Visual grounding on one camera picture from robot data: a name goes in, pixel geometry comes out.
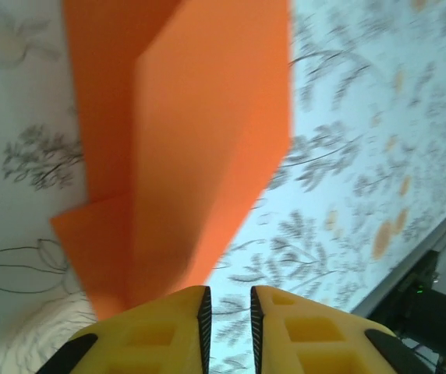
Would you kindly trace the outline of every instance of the orange paper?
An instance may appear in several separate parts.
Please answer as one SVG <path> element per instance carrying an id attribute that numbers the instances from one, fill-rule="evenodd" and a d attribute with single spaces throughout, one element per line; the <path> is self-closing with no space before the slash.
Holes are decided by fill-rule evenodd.
<path id="1" fill-rule="evenodd" d="M 287 14 L 286 0 L 65 2 L 92 204 L 53 223 L 99 317 L 204 283 L 272 176 Z"/>

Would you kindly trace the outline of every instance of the rectangular hole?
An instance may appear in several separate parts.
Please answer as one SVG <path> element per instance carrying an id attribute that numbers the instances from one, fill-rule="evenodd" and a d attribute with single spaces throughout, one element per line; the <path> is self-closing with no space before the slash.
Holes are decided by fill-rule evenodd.
<path id="1" fill-rule="evenodd" d="M 354 351 L 315 351 L 298 355 L 305 374 L 369 374 Z"/>
<path id="2" fill-rule="evenodd" d="M 176 325 L 173 323 L 155 323 L 134 326 L 128 336 L 129 346 L 169 346 L 175 336 Z"/>
<path id="3" fill-rule="evenodd" d="M 271 296 L 271 300 L 275 305 L 292 305 L 294 304 L 294 300 L 287 298 L 280 294 L 273 294 Z"/>
<path id="4" fill-rule="evenodd" d="M 339 329 L 327 318 L 287 318 L 285 328 L 292 342 L 340 341 L 344 340 Z"/>

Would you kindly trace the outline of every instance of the black strip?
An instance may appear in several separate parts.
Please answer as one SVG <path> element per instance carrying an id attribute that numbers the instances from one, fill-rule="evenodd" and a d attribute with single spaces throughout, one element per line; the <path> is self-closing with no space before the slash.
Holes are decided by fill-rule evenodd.
<path id="1" fill-rule="evenodd" d="M 251 331 L 253 333 L 254 366 L 256 374 L 261 374 L 263 362 L 263 318 L 260 297 L 256 287 L 251 287 Z"/>
<path id="2" fill-rule="evenodd" d="M 366 330 L 365 336 L 398 374 L 433 374 L 397 337 L 373 329 Z"/>
<path id="3" fill-rule="evenodd" d="M 87 333 L 68 341 L 37 371 L 37 374 L 71 374 L 97 340 L 97 335 Z"/>
<path id="4" fill-rule="evenodd" d="M 202 373 L 209 373 L 209 357 L 211 350 L 211 289 L 206 287 L 200 302 L 197 320 L 199 321 L 200 360 Z"/>

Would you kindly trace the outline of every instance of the yellow robot part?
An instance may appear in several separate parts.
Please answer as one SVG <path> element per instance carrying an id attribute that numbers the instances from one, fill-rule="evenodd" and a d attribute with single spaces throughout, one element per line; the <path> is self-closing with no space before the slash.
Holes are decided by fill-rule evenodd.
<path id="1" fill-rule="evenodd" d="M 430 374 L 386 327 L 277 288 L 251 288 L 256 374 Z M 191 287 L 95 323 L 37 374 L 208 374 L 211 291 Z"/>
<path id="2" fill-rule="evenodd" d="M 82 329 L 39 373 L 206 374 L 210 340 L 211 291 L 196 286 Z"/>
<path id="3" fill-rule="evenodd" d="M 396 372 L 366 335 L 388 328 L 277 288 L 251 289 L 251 323 L 258 374 Z"/>

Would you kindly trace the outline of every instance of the orange flower print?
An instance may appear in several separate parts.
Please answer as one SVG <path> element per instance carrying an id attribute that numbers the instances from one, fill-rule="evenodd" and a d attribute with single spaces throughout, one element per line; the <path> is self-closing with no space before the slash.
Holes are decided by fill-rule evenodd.
<path id="1" fill-rule="evenodd" d="M 400 196 L 403 197 L 407 194 L 410 188 L 410 182 L 412 181 L 412 177 L 409 175 L 405 176 L 403 179 L 402 187 L 400 187 Z"/>
<path id="2" fill-rule="evenodd" d="M 372 121 L 370 121 L 370 127 L 378 127 L 382 122 L 381 113 L 373 115 Z"/>
<path id="3" fill-rule="evenodd" d="M 393 82 L 393 86 L 395 88 L 395 92 L 400 94 L 403 91 L 403 83 L 405 81 L 405 73 L 403 70 L 398 70 L 395 74 L 395 80 Z"/>
<path id="4" fill-rule="evenodd" d="M 412 1 L 412 7 L 417 12 L 422 12 L 424 8 L 426 8 L 427 0 L 411 0 Z"/>
<path id="5" fill-rule="evenodd" d="M 390 221 L 383 222 L 379 227 L 372 246 L 372 257 L 374 259 L 381 259 L 388 250 L 392 231 L 393 225 Z"/>
<path id="6" fill-rule="evenodd" d="M 386 143 L 386 152 L 389 152 L 393 148 L 395 148 L 396 143 L 398 142 L 398 137 L 396 135 L 392 135 L 389 137 L 388 142 Z"/>
<path id="7" fill-rule="evenodd" d="M 325 230 L 333 231 L 335 229 L 335 225 L 336 225 L 337 221 L 338 221 L 338 211 L 331 210 L 327 214 L 327 220 L 325 220 Z"/>
<path id="8" fill-rule="evenodd" d="M 407 221 L 407 216 L 409 215 L 409 210 L 407 208 L 403 209 L 398 217 L 396 218 L 395 225 L 393 227 L 393 233 L 399 235 L 405 228 L 405 223 Z"/>

